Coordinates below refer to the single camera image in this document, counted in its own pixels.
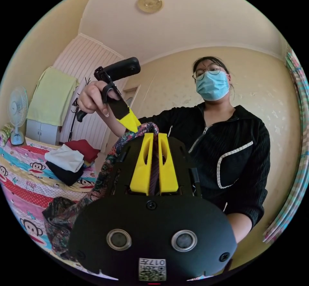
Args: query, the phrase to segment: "woman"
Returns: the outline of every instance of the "woman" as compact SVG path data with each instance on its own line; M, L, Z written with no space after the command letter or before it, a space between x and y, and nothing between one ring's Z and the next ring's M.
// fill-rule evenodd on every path
M165 110L141 123L153 122L161 133L182 141L197 166L201 191L224 210L240 242L264 214L263 202L270 169L270 138L264 123L242 106L229 101L231 77L216 57L203 57L193 65L196 91L204 102L195 107ZM81 110L97 112L112 132L126 131L100 91L103 81L87 85L78 98ZM109 92L111 98L117 98Z

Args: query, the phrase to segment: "white door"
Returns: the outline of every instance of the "white door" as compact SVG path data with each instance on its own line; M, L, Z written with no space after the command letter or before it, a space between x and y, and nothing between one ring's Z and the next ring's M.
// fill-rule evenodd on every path
M58 126L41 123L40 142L47 144L56 144Z
M26 137L32 140L40 141L40 129L41 129L41 122L34 120L27 120Z

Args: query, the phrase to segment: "patterned scarf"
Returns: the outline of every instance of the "patterned scarf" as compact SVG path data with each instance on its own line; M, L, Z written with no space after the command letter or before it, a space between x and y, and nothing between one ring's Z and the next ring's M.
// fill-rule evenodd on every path
M159 133L158 127L153 123L142 124L138 128L137 133L127 132L124 134L106 157L106 160L101 168L101 171L96 180L93 189L87 193L79 202L75 203L64 197L56 197L51 204L42 212L44 216L45 229L48 239L51 243L53 252L64 260L75 261L68 252L68 242L70 232L81 210L90 203L104 197L107 190L107 184L110 179L110 174L113 166L117 161L122 148L130 140L141 137L145 133L154 133L154 150L152 156L152 169L150 180L150 195L154 195L159 175L158 162L158 143L157 136Z

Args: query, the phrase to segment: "yellow bracket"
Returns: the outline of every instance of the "yellow bracket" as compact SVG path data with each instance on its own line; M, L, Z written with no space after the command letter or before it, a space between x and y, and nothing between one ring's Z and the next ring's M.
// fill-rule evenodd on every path
M134 133L137 133L137 127L141 125L131 108L129 108L129 113L125 117L121 120L117 119L117 121L119 121L129 131Z
M159 133L159 180L160 180L160 194L174 193L178 190L178 182L174 163L167 140L167 134Z
M141 151L139 153L130 184L130 189L132 192L144 193L147 196L149 195L153 146L154 146L153 133L145 133Z

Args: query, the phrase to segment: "face mask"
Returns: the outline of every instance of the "face mask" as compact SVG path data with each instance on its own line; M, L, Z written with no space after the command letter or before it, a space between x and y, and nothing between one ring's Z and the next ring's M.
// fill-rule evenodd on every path
M220 71L217 75L211 74L209 71L200 75L196 79L196 92L199 93L204 100L215 101L223 98L229 92L229 82L225 72Z

